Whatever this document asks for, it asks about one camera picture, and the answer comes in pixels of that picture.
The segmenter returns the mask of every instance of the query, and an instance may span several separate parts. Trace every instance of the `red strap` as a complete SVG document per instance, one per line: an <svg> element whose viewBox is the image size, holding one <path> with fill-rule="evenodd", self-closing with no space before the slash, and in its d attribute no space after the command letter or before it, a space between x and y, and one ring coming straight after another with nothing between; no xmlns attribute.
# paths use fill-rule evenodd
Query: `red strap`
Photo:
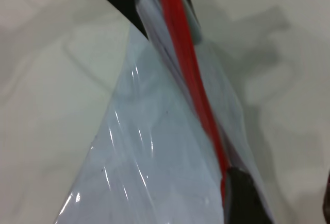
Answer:
<svg viewBox="0 0 330 224"><path fill-rule="evenodd" d="M222 148L222 142L218 133L217 124L203 87L182 0L160 0L160 2L165 21L174 44L175 52L178 57L180 68L188 86L196 112L200 118L204 130L211 138L216 151L219 168L222 174L220 189L222 202L224 203L224 182L229 163Z"/></svg>

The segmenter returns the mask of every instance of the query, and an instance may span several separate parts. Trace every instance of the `clear plastic bag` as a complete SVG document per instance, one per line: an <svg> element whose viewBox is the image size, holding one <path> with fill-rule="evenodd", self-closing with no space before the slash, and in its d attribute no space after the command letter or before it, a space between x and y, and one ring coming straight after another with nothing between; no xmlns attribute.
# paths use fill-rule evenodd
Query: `clear plastic bag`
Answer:
<svg viewBox="0 0 330 224"><path fill-rule="evenodd" d="M56 224L224 223L217 157L194 109L161 6L158 0L136 1L154 47L131 25L112 101ZM183 2L227 155L252 175L272 216L240 103Z"/></svg>
<svg viewBox="0 0 330 224"><path fill-rule="evenodd" d="M220 179L200 122L131 26L111 104L56 223L223 223Z"/></svg>
<svg viewBox="0 0 330 224"><path fill-rule="evenodd" d="M222 70L220 60L215 56L214 52L203 38L192 8L187 0L181 1L184 6L191 39L194 44L194 51L203 86L214 117L219 125L218 130L223 136L222 138L227 155L234 166L248 171L251 174L265 210L271 219L274 219L268 205L268 196L262 178L255 164L253 154L248 146L241 104ZM180 70L173 41L163 17L160 1L136 0L136 6L150 41L152 41L161 54L162 60L180 86L191 110L195 113L195 116L197 116L192 103L193 101L191 100L187 85Z"/></svg>

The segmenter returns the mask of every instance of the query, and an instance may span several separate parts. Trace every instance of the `white floor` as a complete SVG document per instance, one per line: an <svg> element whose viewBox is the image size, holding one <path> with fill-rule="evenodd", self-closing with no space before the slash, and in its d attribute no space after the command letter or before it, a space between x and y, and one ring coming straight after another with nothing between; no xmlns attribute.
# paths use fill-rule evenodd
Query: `white floor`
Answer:
<svg viewBox="0 0 330 224"><path fill-rule="evenodd" d="M279 223L324 223L328 0L192 0ZM51 223L96 134L129 22L105 0L0 0L0 224Z"/></svg>

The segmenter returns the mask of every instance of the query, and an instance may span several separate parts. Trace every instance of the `plastic wrap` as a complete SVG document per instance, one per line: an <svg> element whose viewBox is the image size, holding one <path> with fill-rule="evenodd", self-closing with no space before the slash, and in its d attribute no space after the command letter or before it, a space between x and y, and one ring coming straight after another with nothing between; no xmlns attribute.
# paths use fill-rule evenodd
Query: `plastic wrap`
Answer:
<svg viewBox="0 0 330 224"><path fill-rule="evenodd" d="M200 122L131 26L111 104L56 223L223 223L220 179Z"/></svg>
<svg viewBox="0 0 330 224"><path fill-rule="evenodd" d="M272 216L240 103L183 2L227 155L252 175ZM112 101L56 224L224 223L217 157L194 109L159 1L137 0L136 5L155 48L131 26Z"/></svg>
<svg viewBox="0 0 330 224"><path fill-rule="evenodd" d="M181 1L184 5L203 86L213 115L218 122L218 129L222 134L227 155L233 165L251 174L257 186L263 206L268 215L273 219L262 178L247 142L241 104L222 70L220 60L215 56L214 52L203 38L201 29L191 7L186 0ZM148 37L161 54L162 60L180 86L191 110L194 112L195 116L197 116L179 67L173 41L163 17L160 1L136 0L136 6Z"/></svg>

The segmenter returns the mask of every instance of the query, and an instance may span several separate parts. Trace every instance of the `black object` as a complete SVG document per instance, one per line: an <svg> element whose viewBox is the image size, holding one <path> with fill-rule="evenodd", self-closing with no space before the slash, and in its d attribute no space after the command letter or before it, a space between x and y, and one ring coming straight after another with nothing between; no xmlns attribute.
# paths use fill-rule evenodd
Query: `black object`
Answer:
<svg viewBox="0 0 330 224"><path fill-rule="evenodd" d="M330 176L326 185L324 200L323 200L323 215L327 224L330 224Z"/></svg>
<svg viewBox="0 0 330 224"><path fill-rule="evenodd" d="M251 176L231 167L227 170L225 224L272 224Z"/></svg>

